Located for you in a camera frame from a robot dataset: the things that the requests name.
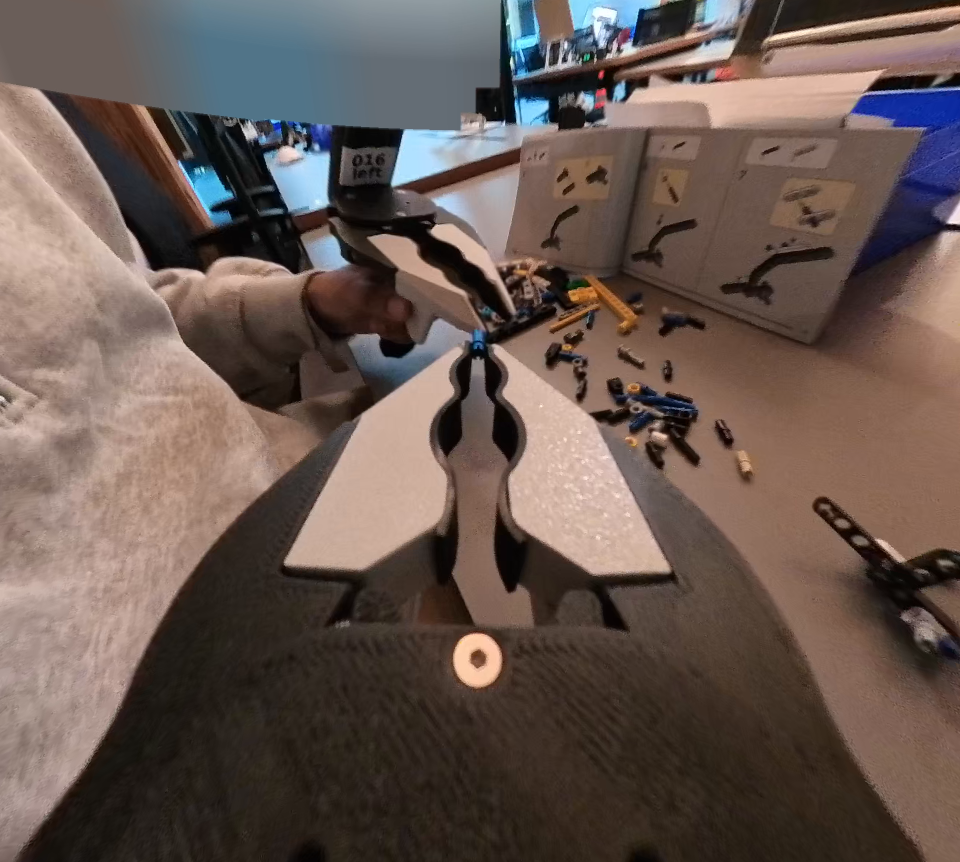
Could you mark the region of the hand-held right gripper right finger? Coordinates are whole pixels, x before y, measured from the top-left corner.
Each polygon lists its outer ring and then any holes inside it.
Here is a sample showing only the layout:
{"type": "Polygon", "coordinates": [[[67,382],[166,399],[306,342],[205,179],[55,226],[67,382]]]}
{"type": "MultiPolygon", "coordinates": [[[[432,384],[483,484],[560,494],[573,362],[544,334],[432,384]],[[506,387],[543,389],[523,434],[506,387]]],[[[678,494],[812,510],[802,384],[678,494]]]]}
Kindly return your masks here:
{"type": "Polygon", "coordinates": [[[505,461],[493,551],[508,592],[534,624],[564,598],[671,583],[674,570],[594,419],[498,345],[486,346],[491,437],[505,461]]]}

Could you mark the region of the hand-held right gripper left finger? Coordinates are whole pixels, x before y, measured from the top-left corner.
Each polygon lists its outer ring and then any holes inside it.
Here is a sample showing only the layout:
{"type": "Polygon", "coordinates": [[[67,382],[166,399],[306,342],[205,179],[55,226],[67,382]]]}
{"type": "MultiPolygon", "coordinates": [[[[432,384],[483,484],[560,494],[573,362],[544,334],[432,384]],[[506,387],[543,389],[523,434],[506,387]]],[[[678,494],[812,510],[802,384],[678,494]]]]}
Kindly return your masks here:
{"type": "Polygon", "coordinates": [[[449,455],[461,438],[470,347],[437,358],[362,414],[283,562],[352,584],[435,584],[457,549],[449,455]]]}

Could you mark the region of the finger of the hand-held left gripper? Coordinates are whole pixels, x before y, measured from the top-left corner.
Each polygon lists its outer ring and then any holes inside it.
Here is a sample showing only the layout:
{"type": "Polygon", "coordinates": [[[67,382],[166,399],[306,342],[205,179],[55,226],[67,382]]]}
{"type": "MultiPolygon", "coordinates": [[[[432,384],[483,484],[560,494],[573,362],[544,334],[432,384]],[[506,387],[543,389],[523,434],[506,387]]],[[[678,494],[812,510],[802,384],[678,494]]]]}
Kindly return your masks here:
{"type": "Polygon", "coordinates": [[[510,320],[516,307],[487,248],[466,229],[452,223],[431,227],[431,260],[475,307],[486,307],[510,320]]]}
{"type": "Polygon", "coordinates": [[[427,261],[411,237],[380,232],[366,243],[373,258],[394,270],[395,290],[412,306],[408,331],[429,331],[437,320],[462,331],[485,327],[479,308],[466,291],[457,287],[438,263],[427,261]]]}

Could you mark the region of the person's left forearm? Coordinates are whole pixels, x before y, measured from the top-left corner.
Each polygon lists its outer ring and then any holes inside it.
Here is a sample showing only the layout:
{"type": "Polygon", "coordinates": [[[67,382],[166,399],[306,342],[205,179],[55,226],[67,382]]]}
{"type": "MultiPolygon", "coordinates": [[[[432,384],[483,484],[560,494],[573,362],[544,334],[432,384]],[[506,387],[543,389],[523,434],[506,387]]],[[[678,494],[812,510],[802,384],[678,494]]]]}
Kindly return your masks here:
{"type": "Polygon", "coordinates": [[[187,347],[242,400],[266,410],[304,397],[304,359],[318,359],[340,380],[355,367],[347,337],[310,302],[310,289],[326,276],[241,256],[220,258],[204,272],[146,272],[187,347]]]}

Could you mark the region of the pile of small lego pins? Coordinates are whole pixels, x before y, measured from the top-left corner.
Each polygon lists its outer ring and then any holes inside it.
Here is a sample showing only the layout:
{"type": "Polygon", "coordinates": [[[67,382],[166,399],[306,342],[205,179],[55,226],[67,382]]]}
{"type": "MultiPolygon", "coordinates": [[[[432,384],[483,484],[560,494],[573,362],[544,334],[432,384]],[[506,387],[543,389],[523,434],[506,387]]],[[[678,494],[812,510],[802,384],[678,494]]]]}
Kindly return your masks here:
{"type": "Polygon", "coordinates": [[[701,453],[690,441],[700,417],[693,400],[619,376],[606,380],[605,391],[606,403],[588,412],[595,422],[620,428],[627,446],[659,471],[666,468],[671,452],[691,467],[701,466],[701,453]]]}

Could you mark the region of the pile of lego beams and gears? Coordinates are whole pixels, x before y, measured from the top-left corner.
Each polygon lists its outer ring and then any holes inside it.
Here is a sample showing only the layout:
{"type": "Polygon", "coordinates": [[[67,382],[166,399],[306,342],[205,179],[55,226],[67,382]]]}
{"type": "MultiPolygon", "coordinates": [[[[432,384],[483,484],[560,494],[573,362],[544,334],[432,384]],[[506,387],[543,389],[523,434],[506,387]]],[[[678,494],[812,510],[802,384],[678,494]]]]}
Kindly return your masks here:
{"type": "Polygon", "coordinates": [[[490,304],[480,306],[479,319],[491,342],[505,342],[534,328],[545,328],[560,341],[591,328],[602,311],[614,318],[621,336],[639,327],[642,302],[628,302],[597,277],[575,277],[534,256],[509,259],[498,265],[497,272],[512,310],[503,315],[490,304]]]}

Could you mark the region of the lego instruction booklet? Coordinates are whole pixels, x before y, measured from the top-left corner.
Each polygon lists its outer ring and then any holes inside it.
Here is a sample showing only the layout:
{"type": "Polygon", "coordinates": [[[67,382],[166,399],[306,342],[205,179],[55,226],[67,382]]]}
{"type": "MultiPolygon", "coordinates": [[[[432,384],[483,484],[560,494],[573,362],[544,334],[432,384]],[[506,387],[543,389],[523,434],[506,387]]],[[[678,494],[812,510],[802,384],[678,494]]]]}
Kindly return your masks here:
{"type": "Polygon", "coordinates": [[[593,127],[523,142],[508,256],[815,343],[924,131],[593,127]]]}

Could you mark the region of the partly built black lego assembly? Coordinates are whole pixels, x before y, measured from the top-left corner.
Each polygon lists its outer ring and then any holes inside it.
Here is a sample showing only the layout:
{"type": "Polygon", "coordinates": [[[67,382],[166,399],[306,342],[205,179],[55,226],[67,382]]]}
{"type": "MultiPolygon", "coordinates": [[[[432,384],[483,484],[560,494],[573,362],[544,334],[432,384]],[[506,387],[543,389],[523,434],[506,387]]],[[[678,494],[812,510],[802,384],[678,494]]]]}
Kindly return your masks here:
{"type": "Polygon", "coordinates": [[[812,510],[862,560],[867,579],[889,604],[918,650],[957,663],[958,618],[936,601],[935,594],[958,586],[958,551],[935,548],[906,558],[831,498],[816,497],[812,510]]]}

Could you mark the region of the person's left hand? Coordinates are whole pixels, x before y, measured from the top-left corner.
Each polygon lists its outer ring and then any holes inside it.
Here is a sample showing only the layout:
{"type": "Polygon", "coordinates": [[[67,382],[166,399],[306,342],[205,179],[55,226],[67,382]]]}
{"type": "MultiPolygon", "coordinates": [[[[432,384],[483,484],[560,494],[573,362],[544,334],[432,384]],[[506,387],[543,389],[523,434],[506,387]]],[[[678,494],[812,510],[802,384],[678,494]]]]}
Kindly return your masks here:
{"type": "Polygon", "coordinates": [[[312,274],[305,291],[306,308],[330,337],[376,335],[395,343],[412,341],[406,326],[412,306],[396,292],[388,274],[348,265],[312,274]]]}

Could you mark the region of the black office chair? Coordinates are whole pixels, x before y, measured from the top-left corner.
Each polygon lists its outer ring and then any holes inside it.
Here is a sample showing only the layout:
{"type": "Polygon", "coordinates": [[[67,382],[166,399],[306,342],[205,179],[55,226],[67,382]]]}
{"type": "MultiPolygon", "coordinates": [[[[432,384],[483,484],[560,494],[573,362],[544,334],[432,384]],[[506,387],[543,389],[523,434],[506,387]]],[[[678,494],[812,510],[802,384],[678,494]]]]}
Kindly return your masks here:
{"type": "Polygon", "coordinates": [[[309,258],[293,216],[267,166],[258,134],[247,138],[245,123],[233,117],[191,114],[199,140],[229,197],[214,204],[229,221],[198,237],[228,256],[258,257],[293,273],[309,258]]]}

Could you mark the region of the dark partition with wooden edge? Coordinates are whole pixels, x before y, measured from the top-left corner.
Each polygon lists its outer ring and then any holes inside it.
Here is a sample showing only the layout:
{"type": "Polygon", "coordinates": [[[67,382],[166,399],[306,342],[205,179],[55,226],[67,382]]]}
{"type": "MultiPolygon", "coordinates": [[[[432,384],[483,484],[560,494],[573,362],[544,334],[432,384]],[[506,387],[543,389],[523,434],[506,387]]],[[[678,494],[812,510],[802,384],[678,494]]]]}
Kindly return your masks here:
{"type": "Polygon", "coordinates": [[[197,237],[210,216],[150,111],[142,105],[44,89],[100,169],[153,269],[204,271],[215,258],[197,237]]]}

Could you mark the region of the long wooden bench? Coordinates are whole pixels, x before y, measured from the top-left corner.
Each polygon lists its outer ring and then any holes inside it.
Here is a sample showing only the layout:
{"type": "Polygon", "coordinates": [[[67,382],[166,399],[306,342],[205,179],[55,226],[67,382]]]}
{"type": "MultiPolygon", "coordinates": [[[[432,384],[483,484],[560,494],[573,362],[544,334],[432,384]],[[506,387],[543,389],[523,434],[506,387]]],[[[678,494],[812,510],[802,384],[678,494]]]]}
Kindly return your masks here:
{"type": "MultiPolygon", "coordinates": [[[[770,42],[774,47],[802,44],[810,41],[823,41],[831,38],[855,36],[888,36],[908,33],[920,29],[945,28],[959,21],[959,6],[949,5],[938,8],[917,10],[909,13],[890,14],[858,18],[852,21],[833,23],[824,26],[795,29],[774,33],[765,37],[761,45],[770,42]]],[[[627,49],[606,56],[604,59],[591,58],[587,62],[576,64],[548,65],[520,76],[514,76],[512,83],[516,88],[546,84],[552,81],[579,78],[591,74],[613,73],[621,68],[630,68],[646,62],[654,62],[687,50],[698,49],[714,41],[731,42],[733,29],[713,27],[690,31],[682,36],[661,40],[627,49]]]]}

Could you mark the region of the black monitor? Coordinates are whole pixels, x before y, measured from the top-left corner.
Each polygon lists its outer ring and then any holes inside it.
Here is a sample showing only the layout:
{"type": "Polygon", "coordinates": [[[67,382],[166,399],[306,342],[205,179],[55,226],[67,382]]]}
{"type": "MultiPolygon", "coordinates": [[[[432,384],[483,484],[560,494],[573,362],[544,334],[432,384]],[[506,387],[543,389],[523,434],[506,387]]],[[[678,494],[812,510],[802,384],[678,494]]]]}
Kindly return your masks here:
{"type": "Polygon", "coordinates": [[[672,0],[638,11],[631,45],[671,40],[683,36],[694,24],[699,0],[672,0]]]}

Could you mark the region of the white cardboard box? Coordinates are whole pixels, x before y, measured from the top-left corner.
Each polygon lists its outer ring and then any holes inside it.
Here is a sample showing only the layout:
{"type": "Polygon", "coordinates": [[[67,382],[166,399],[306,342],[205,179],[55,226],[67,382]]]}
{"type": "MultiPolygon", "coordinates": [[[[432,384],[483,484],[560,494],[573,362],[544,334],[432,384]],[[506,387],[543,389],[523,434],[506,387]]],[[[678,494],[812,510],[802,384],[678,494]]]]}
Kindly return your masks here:
{"type": "Polygon", "coordinates": [[[839,128],[883,70],[692,84],[664,82],[606,104],[611,127],[839,128]]]}

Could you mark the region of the blue plastic bin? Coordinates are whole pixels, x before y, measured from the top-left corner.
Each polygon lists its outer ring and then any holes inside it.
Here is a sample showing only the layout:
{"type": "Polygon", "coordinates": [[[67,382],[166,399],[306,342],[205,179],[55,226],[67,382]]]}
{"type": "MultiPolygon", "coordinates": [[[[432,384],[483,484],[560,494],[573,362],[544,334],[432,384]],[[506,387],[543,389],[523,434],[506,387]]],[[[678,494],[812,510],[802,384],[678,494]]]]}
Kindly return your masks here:
{"type": "Polygon", "coordinates": [[[898,88],[866,93],[859,115],[920,129],[921,137],[852,273],[857,275],[939,234],[939,207],[958,195],[959,88],[898,88]]]}

